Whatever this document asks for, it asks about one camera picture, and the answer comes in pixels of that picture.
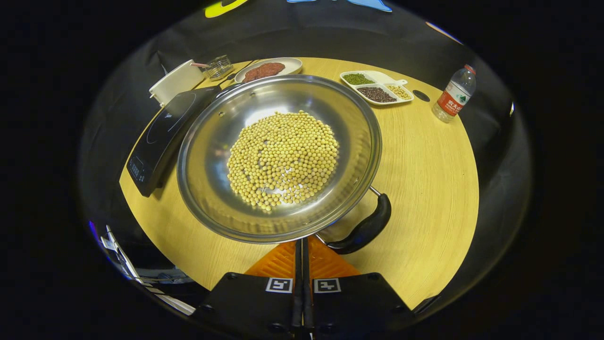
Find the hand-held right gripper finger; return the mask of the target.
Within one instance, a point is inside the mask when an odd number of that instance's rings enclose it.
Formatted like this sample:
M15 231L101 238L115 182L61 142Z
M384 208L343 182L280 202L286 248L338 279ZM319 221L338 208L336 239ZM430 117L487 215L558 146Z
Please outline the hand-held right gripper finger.
M303 247L303 320L315 340L388 340L416 320L386 278L362 274L317 237Z
M227 272L196 309L196 320L229 340L292 340L302 325L300 241L278 245L247 272Z

